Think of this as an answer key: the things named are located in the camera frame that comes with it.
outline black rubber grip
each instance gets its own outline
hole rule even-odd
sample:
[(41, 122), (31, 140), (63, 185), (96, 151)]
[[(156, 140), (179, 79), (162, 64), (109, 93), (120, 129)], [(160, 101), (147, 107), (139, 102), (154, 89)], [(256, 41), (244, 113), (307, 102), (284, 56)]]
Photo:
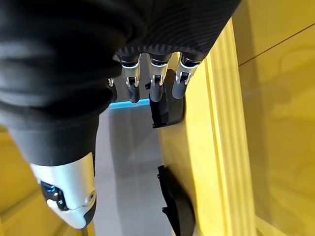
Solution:
[(128, 88), (128, 91), (129, 91), (129, 101), (132, 103), (137, 103), (140, 99), (139, 86), (136, 87), (135, 85), (131, 85)]
[(109, 85), (108, 85), (107, 87), (108, 87), (108, 88), (112, 91), (112, 93), (113, 93), (112, 102), (116, 102), (118, 95), (117, 95), (117, 89), (116, 89), (115, 84), (113, 84), (112, 87), (110, 87)]
[(179, 84), (174, 81), (173, 89), (172, 89), (172, 94), (173, 97), (176, 99), (181, 99), (182, 97), (185, 96), (187, 85), (185, 85), (184, 81), (181, 81)]
[(163, 85), (155, 84), (151, 86), (150, 89), (150, 98), (154, 102), (159, 102), (163, 95)]

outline black plastic piece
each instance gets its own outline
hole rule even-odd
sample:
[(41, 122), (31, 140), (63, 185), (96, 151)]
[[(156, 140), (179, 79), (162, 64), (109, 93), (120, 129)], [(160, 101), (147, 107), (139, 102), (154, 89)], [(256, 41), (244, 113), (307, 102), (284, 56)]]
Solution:
[(137, 103), (140, 99), (139, 86), (136, 87), (134, 84), (128, 87), (129, 91), (129, 101), (132, 103)]
[(185, 96), (187, 89), (187, 85), (185, 85), (185, 81), (181, 81), (179, 84), (174, 81), (173, 89), (172, 89), (172, 94), (174, 98), (176, 99), (181, 99)]
[(162, 211), (167, 215), (176, 236), (192, 236), (196, 219), (187, 193), (168, 168), (159, 166), (157, 177), (167, 204)]
[(56, 202), (61, 211), (69, 210), (63, 195), (63, 191), (56, 186), (50, 185), (43, 181), (40, 182), (41, 191), (46, 200), (50, 199)]
[(84, 219), (86, 221), (85, 227), (87, 227), (90, 224), (90, 222), (93, 220), (93, 217), (94, 217), (95, 211), (96, 211), (96, 201), (97, 201), (97, 199), (95, 197), (95, 202), (94, 202), (92, 208), (87, 213), (84, 214)]
[(115, 84), (113, 84), (113, 86), (109, 86), (109, 83), (107, 83), (107, 88), (110, 89), (113, 93), (112, 102), (116, 102), (118, 95)]
[(168, 61), (171, 58), (172, 54), (164, 54), (164, 55), (156, 55), (150, 54), (151, 60), (158, 60), (158, 61)]
[(163, 85), (159, 85), (159, 83), (155, 83), (154, 86), (151, 86), (150, 89), (150, 99), (153, 102), (159, 102), (163, 95)]
[[(180, 123), (185, 117), (185, 98), (175, 99), (172, 95), (174, 80), (174, 70), (168, 69), (163, 84), (162, 98), (159, 102), (154, 102), (151, 99), (150, 91), (150, 107), (153, 128), (160, 128)], [(146, 84), (146, 89), (150, 89), (150, 87), (151, 83)]]

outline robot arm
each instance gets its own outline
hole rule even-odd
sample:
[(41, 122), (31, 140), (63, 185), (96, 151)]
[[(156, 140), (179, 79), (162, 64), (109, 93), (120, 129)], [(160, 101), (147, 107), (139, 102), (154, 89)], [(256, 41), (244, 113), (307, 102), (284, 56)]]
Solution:
[[(123, 75), (139, 100), (141, 53), (158, 102), (173, 52), (181, 98), (239, 0), (3, 0), (0, 2), (0, 123), (41, 185), (47, 205), (74, 228), (96, 208), (98, 116)], [(112, 60), (116, 54), (120, 60)]]

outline black object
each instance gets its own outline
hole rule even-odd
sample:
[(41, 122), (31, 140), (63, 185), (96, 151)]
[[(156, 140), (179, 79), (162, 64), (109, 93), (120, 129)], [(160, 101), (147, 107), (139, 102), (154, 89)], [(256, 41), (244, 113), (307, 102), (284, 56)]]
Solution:
[(159, 82), (155, 82), (150, 88), (150, 100), (153, 102), (161, 101), (163, 96), (163, 85), (159, 85)]
[(176, 236), (192, 236), (196, 219), (187, 193), (168, 168), (159, 166), (157, 177), (167, 204), (162, 211), (167, 215)]
[(130, 87), (128, 87), (128, 93), (130, 102), (137, 103), (139, 101), (140, 99), (139, 86), (136, 87), (135, 84), (131, 84)]
[(46, 200), (50, 199), (56, 202), (58, 208), (61, 211), (69, 210), (64, 199), (63, 191), (61, 189), (43, 181), (40, 182), (40, 186)]
[[(172, 96), (174, 81), (175, 71), (168, 69), (163, 84), (162, 99), (154, 102), (150, 98), (153, 128), (180, 123), (185, 117), (185, 97), (176, 99)], [(151, 83), (146, 84), (146, 89), (150, 89), (150, 86)]]
[(84, 219), (86, 221), (85, 227), (87, 227), (88, 224), (90, 224), (90, 222), (93, 220), (93, 217), (95, 215), (95, 211), (96, 211), (96, 197), (95, 197), (95, 202), (94, 202), (92, 208), (87, 213), (84, 214)]
[(180, 81), (179, 84), (176, 81), (174, 81), (172, 94), (176, 99), (181, 99), (185, 96), (186, 89), (187, 85), (185, 84), (185, 81)]
[(117, 52), (168, 55), (182, 52), (202, 61), (241, 0), (156, 0), (144, 38)]

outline yellow wooden surface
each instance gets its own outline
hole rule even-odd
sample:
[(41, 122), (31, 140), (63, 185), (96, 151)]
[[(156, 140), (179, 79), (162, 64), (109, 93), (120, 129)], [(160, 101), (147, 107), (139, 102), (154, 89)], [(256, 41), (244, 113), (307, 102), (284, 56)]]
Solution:
[(185, 120), (159, 134), (163, 163), (192, 200), (195, 235), (253, 236), (252, 185), (231, 21), (189, 83)]
[[(269, 34), (257, 33), (262, 32), (263, 24), (270, 25), (264, 22), (267, 18), (275, 19), (271, 30), (281, 26), (280, 33), (287, 34), (315, 23), (315, 1), (294, 1), (296, 11), (291, 6), (293, 1), (285, 2), (288, 4), (279, 14), (271, 8), (251, 12), (252, 16), (266, 14), (260, 24), (255, 23), (256, 16), (252, 18), (254, 43), (269, 41)], [(300, 12), (299, 23), (293, 12)], [(314, 39), (312, 26), (239, 68), (255, 212), (263, 222), (288, 236), (315, 235)], [(247, 53), (243, 43), (237, 44), (237, 52)]]
[[(85, 236), (93, 236), (93, 225)], [(0, 131), (0, 236), (81, 236), (46, 205), (29, 165)]]
[(38, 188), (28, 164), (6, 132), (0, 133), (0, 212)]
[(233, 15), (239, 64), (315, 23), (314, 0), (242, 0)]

